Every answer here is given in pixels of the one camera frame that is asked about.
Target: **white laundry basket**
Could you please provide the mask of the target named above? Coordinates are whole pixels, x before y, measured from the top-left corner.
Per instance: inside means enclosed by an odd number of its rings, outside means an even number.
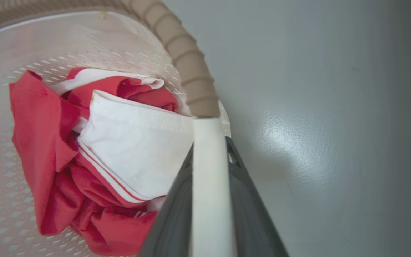
[[[188,94],[197,117],[194,176],[202,171],[196,176],[201,186],[195,185],[194,192],[194,203],[201,205],[193,208],[193,245],[195,240],[196,249],[204,242],[215,244],[217,250],[204,252],[211,256],[229,251],[230,226],[223,226],[230,224],[223,137],[230,136],[229,120],[217,102],[202,53],[178,19],[153,0],[0,0],[0,257],[95,256],[70,229],[39,235],[33,198],[11,141],[8,83],[33,70],[52,85],[76,67],[152,75],[164,79],[172,93]],[[215,195],[201,194],[211,185]],[[218,210],[208,207],[211,197],[221,201]],[[194,238],[194,231],[212,231],[214,226],[221,226],[218,236],[201,233]]]

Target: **glossy floor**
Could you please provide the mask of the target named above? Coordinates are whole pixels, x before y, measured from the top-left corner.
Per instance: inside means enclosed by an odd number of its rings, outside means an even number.
[[[166,2],[291,256],[411,256],[411,2]]]

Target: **beige wicker rim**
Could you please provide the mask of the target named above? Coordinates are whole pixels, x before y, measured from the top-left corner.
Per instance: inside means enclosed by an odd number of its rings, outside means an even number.
[[[0,0],[0,28],[33,18],[90,10],[122,13],[150,28],[181,76],[191,114],[220,117],[218,95],[204,54],[160,0]]]

